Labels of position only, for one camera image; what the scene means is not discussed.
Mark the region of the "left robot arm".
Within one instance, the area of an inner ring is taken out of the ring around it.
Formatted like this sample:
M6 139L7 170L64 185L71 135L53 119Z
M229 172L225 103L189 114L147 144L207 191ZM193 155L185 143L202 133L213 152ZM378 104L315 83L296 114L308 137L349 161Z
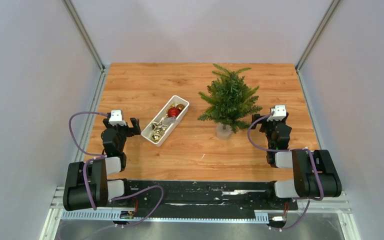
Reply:
M108 175L126 168L124 147L127 138L141 133L140 120L132 117L130 121L132 126L111 125L108 118L104 119L106 129L100 137L105 158L98 156L88 164L74 162L68 165L62 199L66 211L104 207L112 198L121 207L132 203L133 193L124 188L125 179L108 180Z

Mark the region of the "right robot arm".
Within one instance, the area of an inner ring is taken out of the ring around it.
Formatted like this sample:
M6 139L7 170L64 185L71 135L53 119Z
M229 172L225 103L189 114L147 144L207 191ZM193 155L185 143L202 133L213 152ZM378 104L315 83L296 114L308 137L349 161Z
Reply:
M260 125L259 131L265 134L267 147L266 161L272 168L290 169L293 177L288 180L274 180L265 195L266 204L278 209L291 199L337 198L342 193L342 183L326 149L289 148L292 128L286 124L287 116L281 120L271 120L273 114L252 115L249 131Z

